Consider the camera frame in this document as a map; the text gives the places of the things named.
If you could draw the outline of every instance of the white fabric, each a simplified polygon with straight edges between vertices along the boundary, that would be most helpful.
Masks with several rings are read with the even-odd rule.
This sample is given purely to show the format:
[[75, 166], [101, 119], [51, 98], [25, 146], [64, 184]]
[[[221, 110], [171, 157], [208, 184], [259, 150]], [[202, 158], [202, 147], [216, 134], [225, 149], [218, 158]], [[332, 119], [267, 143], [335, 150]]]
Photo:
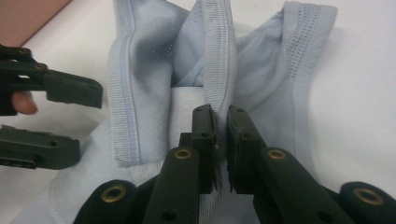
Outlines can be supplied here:
[[[179, 91], [174, 99], [192, 102], [190, 107], [205, 99], [224, 131], [237, 65], [235, 103], [251, 113], [269, 145], [296, 153], [313, 172], [309, 151], [302, 151], [308, 146], [306, 87], [332, 28], [334, 7], [287, 3], [238, 45], [228, 1], [198, 1], [190, 14], [157, 0], [117, 1], [116, 9], [119, 30], [110, 53], [110, 122], [86, 142], [82, 161], [61, 171], [14, 223], [32, 222], [30, 217], [37, 213], [41, 219], [33, 222], [70, 223], [100, 184], [117, 178], [139, 185], [157, 174], [168, 142], [175, 143], [172, 132], [179, 131], [177, 125], [168, 125], [169, 115], [188, 111], [180, 110], [185, 104], [170, 107], [172, 83], [203, 85], [203, 91], [174, 89]], [[218, 192], [201, 197], [202, 223], [211, 220], [218, 199]]]

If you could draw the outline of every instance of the folded fabric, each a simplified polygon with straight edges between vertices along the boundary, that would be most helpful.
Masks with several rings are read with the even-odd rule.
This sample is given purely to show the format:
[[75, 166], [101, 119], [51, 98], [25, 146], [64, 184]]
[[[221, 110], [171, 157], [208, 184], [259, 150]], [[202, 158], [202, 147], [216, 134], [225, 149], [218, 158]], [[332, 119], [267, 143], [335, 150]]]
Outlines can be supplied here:
[[[144, 183], [158, 174], [179, 133], [191, 130], [191, 111], [203, 104], [211, 104], [219, 121], [219, 162], [227, 110], [234, 104], [246, 109], [267, 145], [292, 152], [314, 173], [306, 101], [313, 67], [335, 19], [334, 7], [288, 2], [238, 41], [228, 0], [198, 0], [191, 12], [163, 0], [120, 0], [115, 9], [110, 120], [85, 141], [81, 162], [61, 171], [13, 223], [72, 223], [102, 183]], [[221, 192], [201, 197], [201, 223], [212, 220]], [[230, 208], [230, 198], [222, 192], [224, 206], [215, 222], [246, 223], [252, 206]]]

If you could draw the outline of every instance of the human hand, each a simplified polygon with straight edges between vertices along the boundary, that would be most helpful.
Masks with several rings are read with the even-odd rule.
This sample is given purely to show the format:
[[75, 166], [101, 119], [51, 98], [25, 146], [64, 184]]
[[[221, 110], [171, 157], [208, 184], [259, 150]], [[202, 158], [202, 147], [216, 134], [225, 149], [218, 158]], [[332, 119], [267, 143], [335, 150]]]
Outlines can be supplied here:
[[29, 91], [15, 91], [12, 94], [12, 105], [19, 113], [32, 115], [37, 112], [37, 106], [33, 101], [32, 93]]

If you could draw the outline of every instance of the brown surface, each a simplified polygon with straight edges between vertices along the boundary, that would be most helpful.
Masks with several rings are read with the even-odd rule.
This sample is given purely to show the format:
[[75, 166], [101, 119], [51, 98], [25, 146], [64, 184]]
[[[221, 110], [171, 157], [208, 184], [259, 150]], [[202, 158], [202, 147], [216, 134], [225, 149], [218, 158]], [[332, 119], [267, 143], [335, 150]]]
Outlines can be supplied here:
[[0, 0], [0, 44], [18, 47], [71, 0]]

